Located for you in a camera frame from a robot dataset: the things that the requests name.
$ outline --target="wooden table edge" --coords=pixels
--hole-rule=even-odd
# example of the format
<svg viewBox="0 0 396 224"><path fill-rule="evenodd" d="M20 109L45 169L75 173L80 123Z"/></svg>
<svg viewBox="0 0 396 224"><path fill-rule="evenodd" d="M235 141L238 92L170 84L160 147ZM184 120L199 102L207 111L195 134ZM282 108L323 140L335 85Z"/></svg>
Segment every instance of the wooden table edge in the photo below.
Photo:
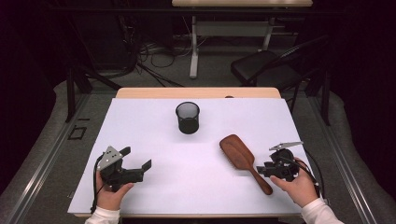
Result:
<svg viewBox="0 0 396 224"><path fill-rule="evenodd" d="M173 98L276 98L280 93L272 87L166 87L166 88L121 88L116 98L119 99L173 99Z"/></svg>

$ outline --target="spatula handle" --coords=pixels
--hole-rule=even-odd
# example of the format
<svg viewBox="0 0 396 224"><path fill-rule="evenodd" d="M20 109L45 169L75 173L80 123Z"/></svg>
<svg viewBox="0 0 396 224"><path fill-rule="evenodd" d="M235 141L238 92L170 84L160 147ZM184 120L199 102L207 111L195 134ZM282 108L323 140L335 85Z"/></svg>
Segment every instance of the spatula handle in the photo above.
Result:
<svg viewBox="0 0 396 224"><path fill-rule="evenodd" d="M270 195L273 193L273 189L271 188L271 186L262 178L262 176L259 175L259 173L257 173L253 169L253 167L251 167L249 171L253 174L257 183L260 185L260 188L262 188L262 191L264 191L266 195Z"/></svg>

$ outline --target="tabletop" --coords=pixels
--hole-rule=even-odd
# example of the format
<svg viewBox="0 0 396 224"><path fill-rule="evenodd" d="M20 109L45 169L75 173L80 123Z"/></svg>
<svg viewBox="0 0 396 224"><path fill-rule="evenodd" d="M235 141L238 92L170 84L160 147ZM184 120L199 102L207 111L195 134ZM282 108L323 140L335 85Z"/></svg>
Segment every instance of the tabletop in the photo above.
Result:
<svg viewBox="0 0 396 224"><path fill-rule="evenodd" d="M144 181L135 183L122 201L123 217L299 216L301 208L286 192L265 177L274 192L264 194L254 177L235 169L219 147L222 138L238 135L255 156L255 167L271 160L270 147L301 141L277 90L176 89L174 94L168 88L120 89L107 111L68 213L90 215L94 162L112 146L117 150L131 147L131 153L123 158L125 169L140 168L152 160ZM230 95L235 98L224 98ZM175 109L185 101L193 101L201 109L200 128L194 134L181 133L177 127ZM302 146L293 147L292 152L308 161Z"/></svg>

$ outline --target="white sleeve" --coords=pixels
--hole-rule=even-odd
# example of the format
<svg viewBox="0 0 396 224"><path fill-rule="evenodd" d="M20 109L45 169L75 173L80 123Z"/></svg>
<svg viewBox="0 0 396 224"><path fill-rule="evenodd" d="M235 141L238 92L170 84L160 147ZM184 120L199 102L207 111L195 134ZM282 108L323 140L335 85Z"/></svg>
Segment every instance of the white sleeve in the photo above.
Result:
<svg viewBox="0 0 396 224"><path fill-rule="evenodd" d="M85 224L117 224L119 218L120 210L110 211L96 206L95 212L85 221Z"/></svg>
<svg viewBox="0 0 396 224"><path fill-rule="evenodd" d="M332 209L323 202L320 198L314 200L312 203L307 204L301 211L304 221L307 224L339 224L343 223L335 216Z"/></svg>

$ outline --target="wooden paddle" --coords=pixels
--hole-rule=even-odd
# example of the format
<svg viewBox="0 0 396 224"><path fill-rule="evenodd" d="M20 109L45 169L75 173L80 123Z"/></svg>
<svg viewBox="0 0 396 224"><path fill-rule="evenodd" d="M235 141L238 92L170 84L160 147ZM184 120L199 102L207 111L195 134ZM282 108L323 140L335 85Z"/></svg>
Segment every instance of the wooden paddle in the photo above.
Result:
<svg viewBox="0 0 396 224"><path fill-rule="evenodd" d="M235 168L249 170L265 194L273 193L271 186L253 168L254 156L237 135L231 134L223 138L220 141L220 147Z"/></svg>

